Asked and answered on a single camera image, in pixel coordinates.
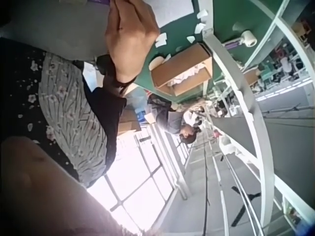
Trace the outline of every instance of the gray patterned fabric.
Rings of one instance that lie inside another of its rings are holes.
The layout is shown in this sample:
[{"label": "gray patterned fabric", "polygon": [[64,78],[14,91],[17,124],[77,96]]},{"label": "gray patterned fabric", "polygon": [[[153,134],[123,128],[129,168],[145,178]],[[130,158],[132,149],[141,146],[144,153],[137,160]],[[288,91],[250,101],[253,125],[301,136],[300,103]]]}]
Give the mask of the gray patterned fabric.
[{"label": "gray patterned fabric", "polygon": [[47,138],[64,151],[83,185],[101,177],[106,168],[107,137],[87,102],[80,70],[47,53],[38,98],[49,124]]}]

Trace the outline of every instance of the green table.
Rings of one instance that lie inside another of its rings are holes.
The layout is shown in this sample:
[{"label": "green table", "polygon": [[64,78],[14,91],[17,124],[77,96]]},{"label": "green table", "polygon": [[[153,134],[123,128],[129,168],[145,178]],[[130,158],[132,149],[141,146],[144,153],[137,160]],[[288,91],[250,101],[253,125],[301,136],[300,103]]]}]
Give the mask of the green table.
[{"label": "green table", "polygon": [[[282,3],[281,0],[260,1],[263,2],[274,13],[277,12]],[[184,50],[185,48],[191,46],[186,37],[194,35],[195,26],[200,22],[196,17],[196,14],[199,12],[198,0],[192,0],[192,2],[194,6],[193,14],[185,16],[177,21],[171,22],[161,28],[161,33],[167,33],[167,45],[159,48],[153,47],[151,49],[149,55],[147,56],[144,68],[136,80],[136,83],[139,86],[173,102],[182,102],[187,99],[202,95],[203,85],[200,85],[177,97],[168,96],[157,91],[154,88],[149,72],[149,63],[157,55],[165,57],[168,54],[171,54],[172,56],[174,56],[177,53],[176,49],[178,47],[181,47],[181,50]],[[269,17],[267,17],[249,0],[213,0],[213,8],[214,32],[215,36],[221,42],[226,42],[230,39],[239,37],[241,32],[244,30],[250,30],[259,42],[265,35],[272,22]],[[238,25],[238,31],[235,31],[235,28],[233,29],[233,26],[235,26],[236,23]],[[196,41],[202,41],[202,34],[197,34],[194,36],[196,38]],[[247,48],[246,46],[242,45],[230,50],[230,53],[235,60],[245,64],[248,58],[254,52],[255,48],[256,46],[252,48]],[[221,75],[221,70],[218,65],[214,61],[213,64],[213,79],[211,79],[208,83],[208,92],[210,92],[213,87],[213,80],[218,80]]]}]

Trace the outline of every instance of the green surface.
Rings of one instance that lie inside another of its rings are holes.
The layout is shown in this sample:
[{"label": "green surface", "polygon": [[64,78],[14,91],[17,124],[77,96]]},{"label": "green surface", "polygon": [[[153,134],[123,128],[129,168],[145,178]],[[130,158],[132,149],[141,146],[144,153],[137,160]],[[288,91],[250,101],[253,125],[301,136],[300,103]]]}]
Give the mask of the green surface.
[{"label": "green surface", "polygon": [[[182,102],[186,99],[190,99],[194,96],[202,95],[203,86],[200,85],[180,96],[168,96],[164,93],[157,91],[152,82],[152,78],[149,72],[150,61],[158,55],[167,56],[171,54],[174,56],[178,47],[181,50],[191,46],[186,39],[187,36],[194,35],[195,26],[199,23],[196,14],[199,12],[198,1],[193,0],[194,14],[185,16],[177,21],[174,21],[161,28],[161,33],[167,33],[167,45],[159,48],[153,47],[147,56],[143,71],[138,76],[136,83],[164,98],[173,102]],[[273,12],[277,12],[280,7],[281,0],[261,0],[266,6],[268,6]],[[259,8],[253,5],[249,0],[213,0],[214,5],[214,31],[216,37],[223,43],[230,39],[239,37],[244,30],[250,30],[258,42],[263,38],[268,30],[271,19],[268,18]],[[196,41],[202,41],[202,34],[195,35]],[[230,53],[235,60],[246,63],[251,56],[255,47],[247,48],[246,46],[240,46],[230,50]],[[214,62],[214,74],[213,79],[217,80],[221,74],[220,68]],[[208,91],[213,87],[213,81],[208,84]]]}]

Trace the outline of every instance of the person in gray shirt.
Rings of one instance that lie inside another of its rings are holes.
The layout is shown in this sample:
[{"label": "person in gray shirt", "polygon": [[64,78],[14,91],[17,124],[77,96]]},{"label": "person in gray shirt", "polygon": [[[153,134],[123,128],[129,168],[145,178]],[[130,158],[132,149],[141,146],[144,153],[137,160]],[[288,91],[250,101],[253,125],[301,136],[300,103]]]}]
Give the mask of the person in gray shirt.
[{"label": "person in gray shirt", "polygon": [[183,115],[191,107],[201,105],[203,102],[204,99],[185,102],[174,110],[171,108],[171,101],[156,94],[151,94],[148,98],[147,111],[152,113],[161,129],[167,133],[179,135],[183,143],[191,144],[196,140],[196,134],[200,132],[200,129],[185,123]]}]

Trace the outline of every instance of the hand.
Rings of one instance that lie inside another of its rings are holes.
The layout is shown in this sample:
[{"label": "hand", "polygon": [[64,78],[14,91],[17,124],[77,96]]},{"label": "hand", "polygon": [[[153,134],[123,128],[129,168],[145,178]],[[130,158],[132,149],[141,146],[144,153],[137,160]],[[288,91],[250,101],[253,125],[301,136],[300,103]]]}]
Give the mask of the hand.
[{"label": "hand", "polygon": [[110,0],[105,38],[119,82],[127,83],[140,74],[158,36],[159,28],[149,5],[142,0]]}]

